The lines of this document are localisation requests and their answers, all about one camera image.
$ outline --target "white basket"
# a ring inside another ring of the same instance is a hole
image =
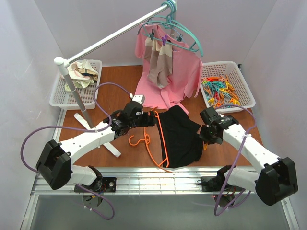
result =
[[[93,67],[98,72],[98,80],[97,84],[89,85],[84,89],[77,89],[86,109],[94,109],[96,104],[94,101],[94,90],[99,85],[100,77],[101,77],[101,68],[102,62],[99,60],[88,60]],[[73,97],[72,92],[65,91],[65,80],[58,78],[53,86],[51,97],[50,97],[50,105],[60,107],[65,110],[72,109],[80,109],[75,98]],[[95,98],[97,99],[98,90],[95,93]]]
[[[216,62],[208,62],[203,63],[202,70],[202,78],[211,77],[211,76],[219,76],[227,74],[229,77],[229,83],[235,88],[236,94],[239,97],[239,102],[244,108],[252,108],[255,106],[256,101],[251,94],[251,91],[239,69],[233,61],[216,61]],[[201,93],[205,100],[207,108],[209,107],[209,103],[204,92],[203,86],[201,85]],[[224,99],[224,104],[229,103],[230,99]],[[225,108],[225,109],[217,109],[216,111],[220,114],[225,113],[233,113],[239,112],[242,109],[237,107]]]

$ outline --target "black cloth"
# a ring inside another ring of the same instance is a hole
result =
[[[197,134],[200,125],[191,121],[189,116],[178,105],[169,108],[168,111],[160,113],[160,121],[165,140],[169,160],[169,168],[187,166],[198,161],[202,155],[202,140]],[[161,128],[158,130],[161,139],[162,158],[166,158]]]

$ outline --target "teal hanger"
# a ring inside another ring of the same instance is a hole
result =
[[[197,52],[199,51],[201,53],[201,56],[203,56],[203,49],[201,47],[201,44],[200,42],[198,41],[198,39],[196,38],[196,36],[188,29],[186,28],[184,25],[182,25],[181,23],[173,20],[173,13],[175,13],[176,11],[176,8],[175,8],[175,5],[173,3],[173,1],[170,1],[170,0],[167,0],[165,2],[162,3],[162,5],[168,5],[169,8],[171,9],[171,13],[169,15],[167,15],[166,17],[164,16],[154,16],[155,18],[164,18],[166,19],[166,22],[162,22],[162,21],[152,21],[152,19],[149,19],[146,23],[144,23],[140,28],[139,28],[139,31],[138,31],[138,34],[140,33],[142,27],[144,27],[144,25],[146,24],[151,24],[151,23],[158,23],[158,24],[161,24],[165,29],[173,29],[173,27],[176,27],[180,30],[182,30],[183,32],[187,33],[188,35],[190,35],[193,39],[194,39],[194,43],[189,47],[183,47],[183,46],[179,46],[179,45],[176,45],[176,44],[173,44],[171,42],[164,42],[166,44],[170,44],[172,46],[176,46],[176,47],[179,47],[179,48],[182,48],[182,49],[186,49],[186,50],[189,50],[189,51],[192,51],[192,52]],[[182,40],[182,34],[180,34],[177,30],[174,29],[174,31],[176,31],[178,34],[179,34],[179,37],[177,37],[177,40]],[[148,33],[147,34],[143,34],[144,36],[146,37],[149,37],[151,38],[151,40],[155,39],[157,41],[161,41],[163,42],[161,39],[158,39],[156,37],[154,37],[154,31],[152,31],[151,33]]]
[[[180,30],[182,30],[183,32],[187,33],[188,35],[190,35],[193,39],[194,39],[194,43],[189,47],[183,47],[183,46],[179,46],[179,45],[176,45],[174,43],[171,43],[171,42],[168,42],[166,41],[165,43],[166,44],[170,44],[172,46],[176,46],[176,47],[179,47],[179,48],[182,48],[182,49],[186,49],[186,50],[189,50],[189,51],[192,51],[192,52],[197,52],[199,51],[201,53],[201,56],[203,56],[203,49],[201,47],[201,44],[200,42],[198,41],[198,39],[196,38],[196,36],[190,31],[190,30],[187,30],[185,29],[185,27],[181,27],[179,23],[176,23],[176,24],[172,24],[172,23],[167,23],[167,22],[161,22],[161,21],[150,21],[150,22],[146,22],[144,23],[140,28],[139,28],[139,31],[138,31],[138,34],[140,33],[141,29],[146,25],[146,24],[150,24],[150,23],[160,23],[162,24],[163,26],[166,26],[166,25],[169,25],[169,26],[174,26],[176,28],[179,28]],[[147,32],[147,34],[143,34],[144,36],[146,37],[150,37],[150,38],[153,38],[154,40],[157,40],[157,41],[160,41],[162,42],[161,39],[159,38],[156,38],[156,37],[153,37],[153,36],[150,36],[149,33]]]

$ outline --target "brown wooden surface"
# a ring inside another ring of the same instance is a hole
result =
[[[114,82],[129,92],[134,93],[142,75],[142,66],[124,66],[124,67],[103,67],[101,83],[103,82]],[[109,114],[115,110],[122,109],[129,101],[127,94],[116,86],[107,85],[99,89],[98,102]],[[203,124],[199,116],[199,113],[206,108],[201,92],[194,98],[185,98],[182,104],[189,111],[189,118],[196,123]],[[96,126],[101,122],[106,115],[104,115],[96,106],[93,110],[88,110],[94,125]],[[64,120],[64,126],[83,128],[83,126],[74,118],[75,113],[80,113],[79,110],[68,110]],[[253,119],[246,112],[232,113],[244,129],[249,128],[253,125]],[[153,157],[157,162],[162,161],[161,154],[161,143],[156,126],[148,127],[146,132],[150,135],[150,150]],[[252,130],[253,137],[261,143],[259,132],[257,129]],[[70,139],[80,134],[77,131],[62,130],[60,140]],[[80,166],[155,166],[150,159],[145,144],[141,142],[138,146],[133,147],[128,143],[130,136],[135,135],[132,139],[133,143],[136,143],[140,138],[143,138],[143,128],[138,127],[129,131],[125,136],[122,136],[114,141],[112,144],[121,152],[121,156],[116,158],[110,153],[104,146],[99,149],[87,153],[81,157],[76,164]],[[201,159],[198,162],[192,163],[190,166],[224,166],[232,164],[237,151],[230,144],[224,142],[222,145],[209,145],[207,150],[203,152]],[[249,162],[244,158],[240,157],[237,165],[250,165]]]

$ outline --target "pile of clothespins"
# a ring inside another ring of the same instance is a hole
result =
[[[235,92],[235,88],[229,83],[229,77],[212,76],[201,79],[202,87],[205,91],[209,106],[219,107],[229,100],[229,104],[240,105],[239,97]]]

